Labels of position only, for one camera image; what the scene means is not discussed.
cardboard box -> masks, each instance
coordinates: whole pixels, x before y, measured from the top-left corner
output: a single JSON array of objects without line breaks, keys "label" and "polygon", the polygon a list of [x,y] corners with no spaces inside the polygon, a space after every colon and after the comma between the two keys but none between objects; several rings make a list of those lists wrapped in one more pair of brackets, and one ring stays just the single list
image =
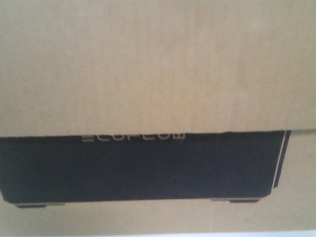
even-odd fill
[{"label": "cardboard box", "polygon": [[1,1],[0,136],[316,128],[313,1]]},{"label": "cardboard box", "polygon": [[256,204],[0,201],[0,235],[316,228],[313,1],[3,0],[0,24],[0,137],[295,130]]}]

black product image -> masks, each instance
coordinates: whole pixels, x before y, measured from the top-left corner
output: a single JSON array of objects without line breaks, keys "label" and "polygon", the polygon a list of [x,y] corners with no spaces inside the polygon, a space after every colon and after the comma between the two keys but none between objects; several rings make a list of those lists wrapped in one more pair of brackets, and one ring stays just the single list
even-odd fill
[{"label": "black product image", "polygon": [[18,207],[210,198],[278,185],[290,131],[0,138],[0,190]]}]

cardboard flap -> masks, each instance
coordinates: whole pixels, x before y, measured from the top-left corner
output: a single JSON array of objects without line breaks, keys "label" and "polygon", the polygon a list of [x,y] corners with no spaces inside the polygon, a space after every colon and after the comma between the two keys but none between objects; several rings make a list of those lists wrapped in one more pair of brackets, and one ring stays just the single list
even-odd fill
[{"label": "cardboard flap", "polygon": [[313,1],[0,4],[0,136],[316,128]]}]

ecoflow logo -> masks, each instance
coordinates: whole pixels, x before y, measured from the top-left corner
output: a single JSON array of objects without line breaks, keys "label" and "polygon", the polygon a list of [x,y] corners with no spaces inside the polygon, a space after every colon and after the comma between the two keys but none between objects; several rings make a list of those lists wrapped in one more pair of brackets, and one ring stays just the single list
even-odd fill
[{"label": "ecoflow logo", "polygon": [[138,135],[86,135],[81,136],[83,142],[110,142],[110,141],[154,141],[154,140],[182,140],[185,139],[185,133],[173,134],[138,134]]}]

white outline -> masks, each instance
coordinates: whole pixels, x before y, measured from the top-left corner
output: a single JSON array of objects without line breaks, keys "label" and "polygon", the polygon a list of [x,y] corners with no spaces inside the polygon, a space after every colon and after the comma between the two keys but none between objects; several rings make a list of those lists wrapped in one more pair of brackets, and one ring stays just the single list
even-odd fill
[{"label": "white outline", "polygon": [[273,178],[271,192],[272,192],[272,190],[273,190],[273,188],[275,186],[275,182],[276,182],[276,178],[277,178],[277,170],[278,170],[278,166],[279,166],[280,160],[281,160],[281,155],[282,155],[282,151],[283,151],[283,146],[284,146],[284,142],[285,142],[286,133],[287,133],[287,130],[284,132],[284,136],[283,136],[283,140],[282,140],[282,144],[281,144],[281,148],[280,148],[280,153],[278,154],[278,159],[277,159],[277,163],[276,163],[276,172],[275,172],[275,176]]}]

